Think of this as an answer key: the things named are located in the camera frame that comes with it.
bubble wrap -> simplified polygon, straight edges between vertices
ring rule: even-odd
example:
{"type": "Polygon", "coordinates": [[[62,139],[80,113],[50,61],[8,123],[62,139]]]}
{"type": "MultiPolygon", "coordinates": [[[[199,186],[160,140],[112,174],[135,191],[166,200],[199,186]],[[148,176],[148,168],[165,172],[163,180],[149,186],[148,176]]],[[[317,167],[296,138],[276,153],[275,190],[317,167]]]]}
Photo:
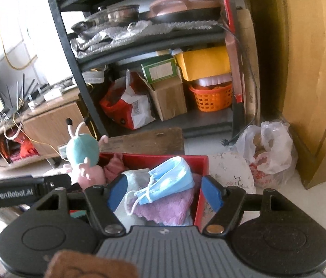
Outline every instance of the bubble wrap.
{"type": "Polygon", "coordinates": [[[217,25],[217,21],[196,21],[196,22],[174,22],[161,23],[153,25],[151,21],[138,21],[135,25],[130,27],[112,27],[100,31],[91,40],[82,44],[83,49],[79,49],[78,43],[72,43],[73,51],[77,58],[85,58],[92,54],[107,51],[119,46],[127,45],[135,42],[137,39],[149,35],[167,34],[174,29],[190,30],[190,29],[211,29],[217,25]],[[96,45],[101,40],[105,39],[107,34],[112,40],[106,45],[96,45]]]}

teal plush head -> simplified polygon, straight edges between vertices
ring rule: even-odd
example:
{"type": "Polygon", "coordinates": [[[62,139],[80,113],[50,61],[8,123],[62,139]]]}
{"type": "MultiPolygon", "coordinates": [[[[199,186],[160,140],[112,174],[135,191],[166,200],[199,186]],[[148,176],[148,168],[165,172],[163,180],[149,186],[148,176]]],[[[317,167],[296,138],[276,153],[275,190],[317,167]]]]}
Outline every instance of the teal plush head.
{"type": "Polygon", "coordinates": [[[78,125],[75,134],[71,129],[72,121],[70,118],[67,119],[67,124],[71,139],[67,144],[66,152],[71,166],[75,168],[77,164],[83,163],[86,157],[89,158],[91,167],[97,165],[99,161],[99,143],[89,134],[79,134],[79,130],[85,122],[82,121],[78,125]]]}

green box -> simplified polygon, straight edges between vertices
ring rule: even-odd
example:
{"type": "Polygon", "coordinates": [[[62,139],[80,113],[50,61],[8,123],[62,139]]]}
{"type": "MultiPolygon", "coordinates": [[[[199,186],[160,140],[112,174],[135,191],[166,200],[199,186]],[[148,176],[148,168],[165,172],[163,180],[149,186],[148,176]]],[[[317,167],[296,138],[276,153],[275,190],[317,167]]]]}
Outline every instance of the green box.
{"type": "Polygon", "coordinates": [[[153,57],[141,64],[141,68],[149,84],[177,76],[176,63],[171,55],[153,57]]]}

white wall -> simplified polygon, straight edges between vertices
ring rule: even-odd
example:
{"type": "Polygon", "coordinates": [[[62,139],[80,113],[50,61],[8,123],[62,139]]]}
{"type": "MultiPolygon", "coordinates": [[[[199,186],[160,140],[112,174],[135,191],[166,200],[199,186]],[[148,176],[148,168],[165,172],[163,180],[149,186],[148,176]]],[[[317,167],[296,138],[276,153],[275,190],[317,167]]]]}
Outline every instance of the white wall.
{"type": "MultiPolygon", "coordinates": [[[[64,13],[63,19],[71,32],[70,26],[82,20],[83,15],[64,13]]],[[[35,54],[38,56],[24,70],[27,86],[32,79],[53,84],[71,75],[47,0],[0,0],[0,31],[14,66],[23,66],[35,54]]],[[[6,90],[8,84],[14,94],[14,84],[16,80],[21,84],[23,71],[11,69],[3,56],[0,40],[0,89],[6,90]]]]}

yellow box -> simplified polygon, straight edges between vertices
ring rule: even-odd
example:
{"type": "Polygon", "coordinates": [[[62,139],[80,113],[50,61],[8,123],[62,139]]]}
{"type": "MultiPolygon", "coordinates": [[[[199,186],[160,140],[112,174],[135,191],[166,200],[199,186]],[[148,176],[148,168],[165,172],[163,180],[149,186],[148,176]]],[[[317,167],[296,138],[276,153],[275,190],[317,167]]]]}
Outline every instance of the yellow box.
{"type": "Polygon", "coordinates": [[[179,53],[175,59],[187,81],[231,72],[226,46],[179,53]]]}

